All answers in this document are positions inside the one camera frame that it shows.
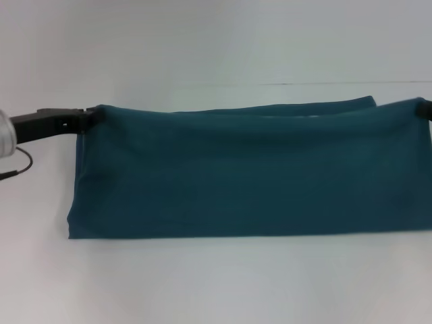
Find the folded cloth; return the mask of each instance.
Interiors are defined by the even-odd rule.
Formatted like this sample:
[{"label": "folded cloth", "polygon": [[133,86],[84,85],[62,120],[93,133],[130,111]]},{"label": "folded cloth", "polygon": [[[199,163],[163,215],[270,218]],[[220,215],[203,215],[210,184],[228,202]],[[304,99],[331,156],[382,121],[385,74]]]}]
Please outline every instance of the folded cloth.
[{"label": "folded cloth", "polygon": [[363,109],[351,101],[330,115],[308,105],[295,113],[99,106],[106,120],[77,141],[70,238],[429,230],[431,138],[414,114],[423,101]]},{"label": "folded cloth", "polygon": [[267,105],[239,109],[214,109],[184,113],[209,113],[211,115],[260,115],[260,116],[304,116],[304,115],[333,115],[366,107],[374,107],[377,104],[372,96],[349,101],[337,101],[334,103],[298,103],[283,105]]}]

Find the white wall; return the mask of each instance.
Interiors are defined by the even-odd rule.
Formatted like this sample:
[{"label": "white wall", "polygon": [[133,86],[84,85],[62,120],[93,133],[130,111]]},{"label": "white wall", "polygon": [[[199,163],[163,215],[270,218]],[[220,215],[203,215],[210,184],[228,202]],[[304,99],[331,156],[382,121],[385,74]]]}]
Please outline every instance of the white wall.
[{"label": "white wall", "polygon": [[[431,12],[424,0],[0,0],[0,109],[432,99]],[[23,147],[35,166],[0,182],[0,323],[432,322],[431,233],[69,241],[74,137]]]}]

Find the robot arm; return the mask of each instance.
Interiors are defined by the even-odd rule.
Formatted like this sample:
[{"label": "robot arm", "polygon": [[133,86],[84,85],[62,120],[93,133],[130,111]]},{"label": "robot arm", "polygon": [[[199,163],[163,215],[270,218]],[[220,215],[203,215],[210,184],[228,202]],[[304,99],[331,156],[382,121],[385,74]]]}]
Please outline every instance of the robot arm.
[{"label": "robot arm", "polygon": [[33,163],[32,157],[17,144],[60,134],[85,134],[105,119],[102,109],[40,109],[36,113],[8,118],[0,110],[0,159],[22,151],[30,159],[27,168],[21,171],[0,173],[0,180],[16,176]]}]

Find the white background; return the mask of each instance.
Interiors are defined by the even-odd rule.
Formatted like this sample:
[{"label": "white background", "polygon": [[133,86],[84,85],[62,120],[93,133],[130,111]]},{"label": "white background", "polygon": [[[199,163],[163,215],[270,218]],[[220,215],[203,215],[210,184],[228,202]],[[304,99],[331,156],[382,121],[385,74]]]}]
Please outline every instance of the white background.
[{"label": "white background", "polygon": [[[431,12],[425,0],[0,0],[0,109],[432,99]],[[0,323],[432,323],[427,232],[69,241],[74,141],[23,145],[34,167],[0,182]]]}]

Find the white table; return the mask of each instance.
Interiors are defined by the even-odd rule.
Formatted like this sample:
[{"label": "white table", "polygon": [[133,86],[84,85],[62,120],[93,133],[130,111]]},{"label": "white table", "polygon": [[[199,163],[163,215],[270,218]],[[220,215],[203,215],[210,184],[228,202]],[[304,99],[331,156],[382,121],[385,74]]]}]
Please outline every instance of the white table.
[{"label": "white table", "polygon": [[[432,99],[431,12],[423,0],[1,0],[0,109]],[[23,145],[34,167],[0,182],[0,323],[432,323],[432,233],[69,241],[74,141]]]}]

